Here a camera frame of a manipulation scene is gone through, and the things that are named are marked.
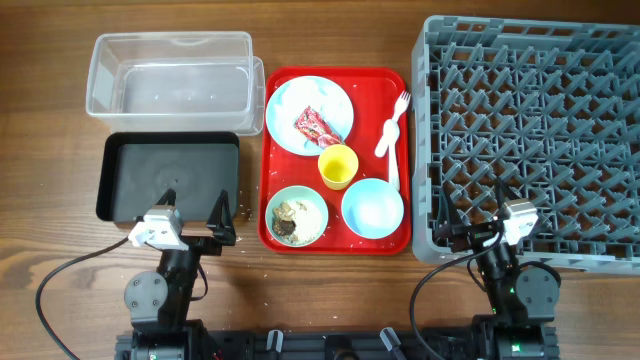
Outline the clear plastic waste bin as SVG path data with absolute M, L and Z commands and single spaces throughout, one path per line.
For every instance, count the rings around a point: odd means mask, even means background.
M 265 74 L 243 31 L 108 33 L 96 40 L 86 113 L 114 132 L 262 132 Z

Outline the white plastic spoon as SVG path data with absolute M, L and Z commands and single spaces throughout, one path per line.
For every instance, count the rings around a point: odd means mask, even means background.
M 391 146 L 394 146 L 399 138 L 400 130 L 396 121 L 388 119 L 383 126 L 383 133 L 375 147 L 374 154 L 376 157 L 381 158 L 389 150 Z

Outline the red serving tray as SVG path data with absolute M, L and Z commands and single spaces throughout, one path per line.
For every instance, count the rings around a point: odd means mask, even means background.
M 329 79 L 345 90 L 354 109 L 354 125 L 345 137 L 346 144 L 355 150 L 360 166 L 356 180 L 383 179 L 387 176 L 387 161 L 374 155 L 376 143 L 382 135 L 383 123 L 390 118 L 393 105 L 406 85 L 401 76 L 389 68 L 373 67 L 309 67 L 288 66 L 273 72 L 266 84 L 269 100 L 284 84 L 301 76 L 319 76 Z M 265 247 L 282 254 L 308 255 L 394 255 L 410 243 L 411 190 L 407 117 L 399 119 L 400 137 L 396 143 L 399 161 L 400 195 L 404 202 L 404 216 L 399 228 L 380 240 L 368 240 L 350 231 L 341 215 L 343 191 L 326 187 L 318 171 L 315 156 L 296 155 L 276 143 L 275 133 L 263 134 L 262 166 L 259 186 L 258 235 Z M 265 216 L 271 211 L 269 201 L 280 190 L 289 186 L 306 186 L 321 195 L 328 210 L 328 229 L 316 242 L 301 248 L 280 244 L 269 234 L 271 225 Z

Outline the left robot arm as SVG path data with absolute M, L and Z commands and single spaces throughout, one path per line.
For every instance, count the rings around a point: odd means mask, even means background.
M 220 192 L 207 220 L 207 236 L 182 233 L 176 192 L 168 189 L 141 218 L 128 236 L 136 247 L 161 252 L 158 267 L 135 275 L 124 291 L 133 332 L 116 344 L 117 359 L 221 359 L 222 348 L 200 320 L 187 318 L 189 306 L 200 298 L 195 281 L 204 275 L 203 256 L 219 256 L 236 243 L 228 192 Z

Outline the black plastic tray bin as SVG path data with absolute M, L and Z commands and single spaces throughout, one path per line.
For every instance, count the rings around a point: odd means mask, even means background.
M 238 208 L 239 137 L 232 132 L 119 132 L 104 147 L 96 215 L 131 223 L 169 189 L 186 222 L 204 222 L 225 190 Z

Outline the light blue bowl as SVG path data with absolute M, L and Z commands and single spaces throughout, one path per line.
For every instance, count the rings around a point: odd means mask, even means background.
M 388 182 L 366 178 L 351 185 L 343 195 L 341 213 L 347 227 L 371 240 L 394 233 L 404 218 L 400 193 Z

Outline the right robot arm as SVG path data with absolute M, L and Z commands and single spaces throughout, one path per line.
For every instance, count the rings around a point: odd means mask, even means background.
M 494 182 L 498 212 L 467 225 L 446 193 L 440 195 L 434 235 L 453 243 L 456 252 L 470 250 L 492 313 L 476 315 L 462 328 L 422 332 L 423 339 L 445 359 L 558 359 L 555 318 L 561 277 L 540 261 L 520 262 L 516 245 L 538 222 L 533 203 Z

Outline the light blue plate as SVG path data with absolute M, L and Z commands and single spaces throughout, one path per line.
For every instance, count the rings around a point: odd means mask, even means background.
M 354 125 L 354 109 L 347 93 L 337 83 L 319 76 L 298 76 L 286 81 L 271 95 L 266 108 L 266 126 L 273 140 L 285 150 L 301 156 L 322 152 L 294 126 L 310 108 L 345 140 Z

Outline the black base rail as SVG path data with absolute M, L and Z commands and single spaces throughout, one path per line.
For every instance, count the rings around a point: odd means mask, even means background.
M 496 332 L 493 338 L 470 330 L 427 330 L 422 335 L 445 359 L 558 359 L 553 327 L 526 329 L 515 336 Z M 410 332 L 284 333 L 210 332 L 213 359 L 428 359 L 430 355 Z

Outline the green bowl with food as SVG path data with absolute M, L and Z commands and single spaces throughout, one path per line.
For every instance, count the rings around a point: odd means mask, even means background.
M 329 210 L 318 192 L 296 185 L 276 192 L 269 199 L 263 218 L 271 240 L 286 249 L 304 248 L 324 235 Z

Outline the yellow plastic cup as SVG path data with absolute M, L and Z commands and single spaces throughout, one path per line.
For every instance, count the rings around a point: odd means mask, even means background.
M 346 188 L 359 168 L 357 154 L 347 145 L 331 145 L 318 157 L 318 170 L 324 184 L 332 190 Z

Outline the white plastic fork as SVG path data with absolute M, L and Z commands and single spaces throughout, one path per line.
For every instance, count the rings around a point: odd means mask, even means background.
M 411 94 L 403 91 L 394 105 L 394 113 L 390 120 L 387 121 L 387 137 L 388 137 L 388 181 L 397 190 L 400 190 L 399 167 L 397 159 L 396 144 L 400 136 L 398 121 L 408 109 L 411 100 Z

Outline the red snack wrapper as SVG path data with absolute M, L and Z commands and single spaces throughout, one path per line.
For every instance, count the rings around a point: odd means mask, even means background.
M 321 149 L 342 144 L 342 138 L 329 126 L 323 117 L 307 106 L 294 123 L 294 127 L 307 140 Z

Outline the grey dishwasher rack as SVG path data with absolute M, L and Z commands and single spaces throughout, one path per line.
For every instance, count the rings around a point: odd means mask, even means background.
M 434 15 L 411 66 L 419 261 L 455 258 L 433 235 L 442 193 L 480 223 L 502 180 L 538 211 L 520 259 L 638 273 L 637 26 Z

